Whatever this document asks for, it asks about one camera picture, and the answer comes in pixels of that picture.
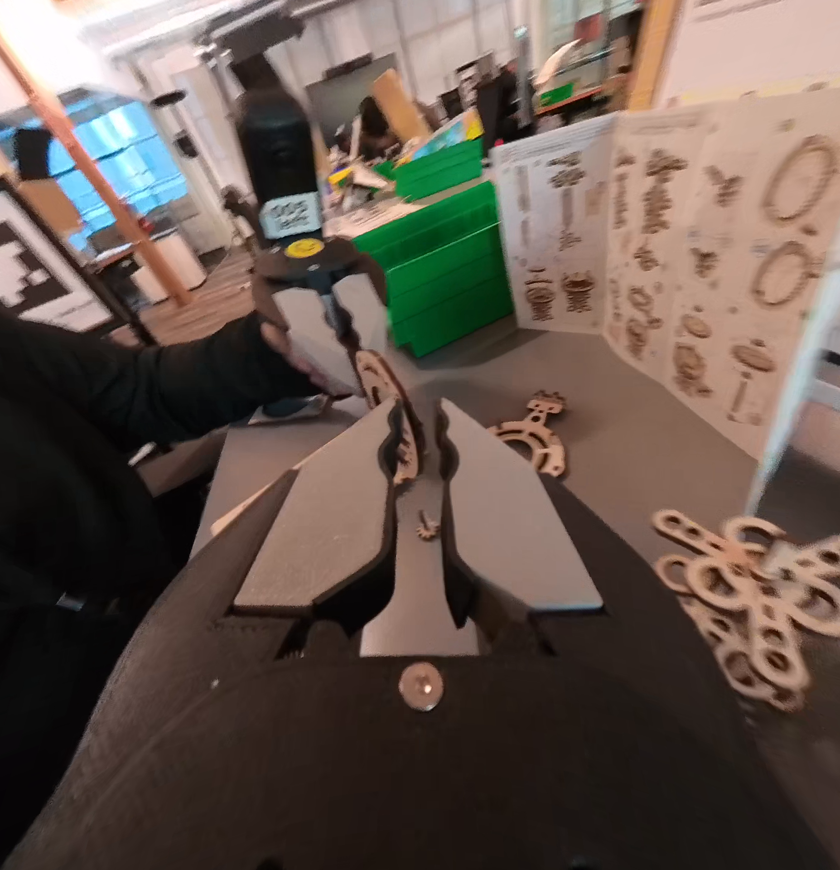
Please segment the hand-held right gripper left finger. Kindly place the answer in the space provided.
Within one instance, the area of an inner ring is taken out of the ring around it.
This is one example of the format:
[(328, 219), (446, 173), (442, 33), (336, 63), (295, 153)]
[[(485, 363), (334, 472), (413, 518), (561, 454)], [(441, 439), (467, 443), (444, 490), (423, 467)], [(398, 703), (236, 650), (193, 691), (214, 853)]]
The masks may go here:
[(232, 609), (328, 620), (354, 635), (395, 587), (402, 403), (386, 399), (279, 480), (272, 524)]

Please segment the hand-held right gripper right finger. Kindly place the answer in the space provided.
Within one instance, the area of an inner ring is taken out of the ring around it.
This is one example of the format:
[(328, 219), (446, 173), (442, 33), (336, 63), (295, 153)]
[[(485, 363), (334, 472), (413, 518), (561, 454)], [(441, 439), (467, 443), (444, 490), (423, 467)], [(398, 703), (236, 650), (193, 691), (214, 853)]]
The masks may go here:
[(597, 614), (603, 599), (541, 476), (449, 399), (437, 406), (444, 594), (454, 624)]

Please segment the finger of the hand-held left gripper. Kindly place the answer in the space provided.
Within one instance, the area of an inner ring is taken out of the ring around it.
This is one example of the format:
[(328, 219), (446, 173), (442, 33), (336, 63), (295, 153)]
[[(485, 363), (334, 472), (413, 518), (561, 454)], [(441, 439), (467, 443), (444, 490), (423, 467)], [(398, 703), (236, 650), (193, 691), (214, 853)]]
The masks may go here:
[(275, 306), (286, 323), (294, 357), (321, 376), (326, 391), (332, 396), (360, 396), (356, 369), (328, 320), (323, 297), (315, 290), (288, 288), (275, 292)]
[(353, 274), (340, 280), (338, 301), (349, 313), (359, 348), (387, 348), (388, 313), (367, 274)]

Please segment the wooden ring gear square holes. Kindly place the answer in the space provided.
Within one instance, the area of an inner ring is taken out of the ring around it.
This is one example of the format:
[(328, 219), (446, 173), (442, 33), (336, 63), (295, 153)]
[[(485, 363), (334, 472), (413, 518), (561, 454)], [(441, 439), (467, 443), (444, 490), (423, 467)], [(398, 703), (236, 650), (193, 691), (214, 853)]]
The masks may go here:
[(407, 392), (381, 353), (360, 350), (355, 355), (355, 364), (362, 395), (370, 410), (390, 398), (396, 398), (402, 404), (402, 433), (396, 451), (394, 485), (409, 484), (424, 470), (426, 442), (421, 420)]

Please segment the round wooden frame with handle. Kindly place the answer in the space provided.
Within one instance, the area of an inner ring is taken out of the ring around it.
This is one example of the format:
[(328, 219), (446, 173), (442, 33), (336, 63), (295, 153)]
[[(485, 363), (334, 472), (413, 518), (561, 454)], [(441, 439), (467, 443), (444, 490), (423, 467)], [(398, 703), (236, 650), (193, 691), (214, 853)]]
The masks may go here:
[(537, 473), (562, 477), (567, 471), (567, 451), (556, 432), (549, 428), (548, 418), (567, 408), (565, 397), (557, 391), (537, 391), (526, 408), (523, 419), (501, 422), (487, 430), (505, 444), (528, 448)]

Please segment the wooden clover-shaped model assembly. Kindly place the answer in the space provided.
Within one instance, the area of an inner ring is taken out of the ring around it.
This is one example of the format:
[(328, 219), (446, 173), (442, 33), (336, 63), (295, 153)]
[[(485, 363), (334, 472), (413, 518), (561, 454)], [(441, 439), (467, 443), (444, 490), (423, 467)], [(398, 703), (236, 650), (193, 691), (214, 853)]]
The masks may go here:
[(801, 710), (812, 681), (802, 636), (840, 638), (840, 535), (800, 546), (762, 519), (731, 517), (713, 532), (673, 509), (655, 512), (652, 527), (690, 553), (665, 555), (654, 571), (729, 687)]

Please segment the person's left hand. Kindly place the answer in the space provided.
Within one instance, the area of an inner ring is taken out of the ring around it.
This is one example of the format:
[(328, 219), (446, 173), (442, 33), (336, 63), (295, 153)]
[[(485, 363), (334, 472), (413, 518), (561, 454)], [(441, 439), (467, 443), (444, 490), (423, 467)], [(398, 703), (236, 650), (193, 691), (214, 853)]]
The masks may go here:
[(297, 353), (288, 332), (273, 323), (263, 321), (260, 326), (262, 339), (279, 355), (292, 371), (305, 377), (321, 394), (330, 395), (328, 376), (301, 353)]

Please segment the wooden sheet with ship wheel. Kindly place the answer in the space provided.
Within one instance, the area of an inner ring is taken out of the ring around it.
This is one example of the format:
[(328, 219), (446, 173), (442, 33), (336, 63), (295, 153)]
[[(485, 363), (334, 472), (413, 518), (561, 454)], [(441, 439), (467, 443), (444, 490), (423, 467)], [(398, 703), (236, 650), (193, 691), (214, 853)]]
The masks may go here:
[(269, 517), (273, 515), (275, 497), (279, 494), (278, 481), (273, 481), (244, 499), (239, 505), (219, 516), (210, 526), (210, 539), (219, 538), (225, 531), (233, 527), (244, 517), (257, 515)]

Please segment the window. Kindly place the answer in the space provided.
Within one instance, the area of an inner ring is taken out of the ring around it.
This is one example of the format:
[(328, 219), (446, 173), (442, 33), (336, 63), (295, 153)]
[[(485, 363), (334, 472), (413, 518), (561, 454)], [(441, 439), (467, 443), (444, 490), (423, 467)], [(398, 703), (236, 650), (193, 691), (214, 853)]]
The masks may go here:
[[(145, 104), (88, 88), (69, 90), (59, 99), (88, 156), (154, 239), (177, 230), (175, 219), (181, 210), (196, 215), (185, 176)], [(34, 142), (46, 134), (44, 121), (31, 108), (0, 114), (0, 150), (13, 169), (41, 169), (77, 209), (81, 227), (69, 237), (69, 244), (85, 254), (124, 244), (114, 215), (66, 148), (55, 136), (47, 145)]]

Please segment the colourful printed box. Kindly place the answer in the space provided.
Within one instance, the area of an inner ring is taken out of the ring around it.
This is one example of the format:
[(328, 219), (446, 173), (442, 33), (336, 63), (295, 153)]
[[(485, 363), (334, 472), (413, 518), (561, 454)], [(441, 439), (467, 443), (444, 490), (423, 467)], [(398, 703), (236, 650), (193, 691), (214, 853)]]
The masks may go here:
[(473, 106), (468, 111), (450, 119), (446, 125), (435, 131), (413, 150), (408, 159), (410, 161), (421, 159), (440, 150), (481, 137), (483, 137), (483, 123), (477, 107)]

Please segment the person's dark clothing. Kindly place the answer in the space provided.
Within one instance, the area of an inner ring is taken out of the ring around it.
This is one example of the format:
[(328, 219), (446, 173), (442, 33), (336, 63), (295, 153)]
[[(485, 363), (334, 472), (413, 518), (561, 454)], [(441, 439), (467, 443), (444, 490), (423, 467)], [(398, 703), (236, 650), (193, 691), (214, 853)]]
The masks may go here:
[(0, 311), (0, 866), (199, 522), (167, 519), (130, 465), (155, 441), (128, 446), (88, 411), (91, 364), (118, 348), (148, 349)]

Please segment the framed marker sign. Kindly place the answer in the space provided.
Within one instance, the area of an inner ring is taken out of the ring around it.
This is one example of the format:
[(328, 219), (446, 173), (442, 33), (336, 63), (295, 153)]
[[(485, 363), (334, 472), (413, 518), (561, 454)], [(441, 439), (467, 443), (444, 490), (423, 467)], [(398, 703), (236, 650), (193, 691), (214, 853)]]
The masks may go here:
[(123, 325), (65, 244), (2, 179), (0, 310), (79, 333), (104, 335)]

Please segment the folded paper instruction sheet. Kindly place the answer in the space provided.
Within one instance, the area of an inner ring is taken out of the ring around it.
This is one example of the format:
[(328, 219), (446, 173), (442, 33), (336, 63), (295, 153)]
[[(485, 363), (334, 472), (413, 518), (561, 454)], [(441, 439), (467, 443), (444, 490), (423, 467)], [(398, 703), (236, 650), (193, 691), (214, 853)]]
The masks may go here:
[(595, 334), (761, 465), (840, 225), (840, 90), (617, 112), (495, 147), (517, 323)]

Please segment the wooden post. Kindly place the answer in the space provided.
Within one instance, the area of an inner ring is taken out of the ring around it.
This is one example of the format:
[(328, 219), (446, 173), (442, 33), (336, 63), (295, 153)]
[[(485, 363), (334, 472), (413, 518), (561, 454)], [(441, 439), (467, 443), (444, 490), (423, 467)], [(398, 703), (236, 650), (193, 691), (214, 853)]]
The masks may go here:
[(36, 76), (24, 63), (6, 38), (0, 25), (0, 62), (10, 77), (20, 87), (31, 109), (43, 120), (45, 126), (66, 148), (78, 170), (88, 179), (102, 201), (115, 218), (121, 233), (141, 255), (147, 267), (158, 279), (168, 295), (180, 307), (193, 300), (180, 277), (158, 250), (150, 236), (143, 231), (137, 218), (129, 211), (116, 194), (108, 180), (101, 174), (96, 162), (77, 138), (74, 126), (61, 105), (57, 95)]

